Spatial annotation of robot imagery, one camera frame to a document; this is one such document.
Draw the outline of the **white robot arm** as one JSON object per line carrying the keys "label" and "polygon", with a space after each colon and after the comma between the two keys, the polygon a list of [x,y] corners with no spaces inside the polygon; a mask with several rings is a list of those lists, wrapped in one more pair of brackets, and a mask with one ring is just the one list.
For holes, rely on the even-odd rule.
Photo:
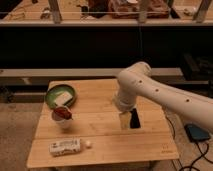
{"label": "white robot arm", "polygon": [[174,88],[151,78],[151,67],[137,62],[117,75],[115,105],[121,112],[132,110],[138,96],[173,110],[213,134],[213,99]]}

